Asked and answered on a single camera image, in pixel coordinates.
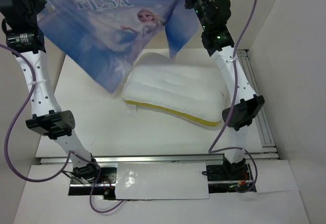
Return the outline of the pink blue printed pillowcase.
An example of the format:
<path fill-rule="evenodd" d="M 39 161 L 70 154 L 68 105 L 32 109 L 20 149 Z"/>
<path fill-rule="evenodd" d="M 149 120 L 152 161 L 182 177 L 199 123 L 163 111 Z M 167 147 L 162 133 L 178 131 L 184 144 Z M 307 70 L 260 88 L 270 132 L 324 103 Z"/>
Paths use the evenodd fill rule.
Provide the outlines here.
<path fill-rule="evenodd" d="M 114 93 L 145 46 L 165 32 L 174 57 L 199 23 L 185 0 L 46 0 L 38 25 L 93 80 Z"/>

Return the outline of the white pillow yellow trim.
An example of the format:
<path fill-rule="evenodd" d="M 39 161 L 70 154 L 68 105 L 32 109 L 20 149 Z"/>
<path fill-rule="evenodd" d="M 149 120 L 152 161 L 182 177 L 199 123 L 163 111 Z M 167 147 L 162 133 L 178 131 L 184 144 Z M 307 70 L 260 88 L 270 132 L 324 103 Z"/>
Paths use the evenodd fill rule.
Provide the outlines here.
<path fill-rule="evenodd" d="M 222 120 L 227 94 L 227 86 L 216 65 L 181 64 L 150 52 L 140 56 L 121 95 L 127 104 L 215 127 Z"/>

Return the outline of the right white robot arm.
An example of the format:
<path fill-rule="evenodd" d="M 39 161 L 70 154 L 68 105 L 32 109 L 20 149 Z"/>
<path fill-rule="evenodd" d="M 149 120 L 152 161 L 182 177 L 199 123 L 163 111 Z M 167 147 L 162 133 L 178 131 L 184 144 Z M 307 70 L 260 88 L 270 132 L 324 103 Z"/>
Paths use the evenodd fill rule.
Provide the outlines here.
<path fill-rule="evenodd" d="M 185 0 L 185 8 L 193 9 L 203 28 L 202 43 L 221 71 L 231 98 L 231 105 L 222 112 L 224 128 L 231 129 L 230 145 L 224 149 L 221 173 L 234 179 L 246 169 L 245 147 L 248 128 L 264 104 L 240 65 L 227 22 L 231 17 L 230 0 Z"/>

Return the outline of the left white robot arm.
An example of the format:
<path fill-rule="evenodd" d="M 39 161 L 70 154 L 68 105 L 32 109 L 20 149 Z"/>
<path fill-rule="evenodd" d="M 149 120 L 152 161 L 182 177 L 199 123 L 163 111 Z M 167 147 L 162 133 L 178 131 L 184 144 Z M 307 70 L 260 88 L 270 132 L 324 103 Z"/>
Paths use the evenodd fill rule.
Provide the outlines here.
<path fill-rule="evenodd" d="M 1 14 L 4 17 L 1 28 L 6 36 L 6 44 L 1 47 L 15 56 L 29 90 L 7 131 L 5 160 L 18 177 L 37 182 L 25 177 L 13 166 L 8 149 L 13 126 L 25 106 L 30 103 L 32 117 L 25 122 L 27 128 L 56 142 L 65 151 L 67 161 L 72 162 L 74 177 L 96 183 L 100 178 L 100 166 L 77 137 L 74 116 L 71 111 L 61 109 L 50 82 L 44 34 L 38 26 L 38 14 L 45 5 L 46 0 L 1 0 Z"/>

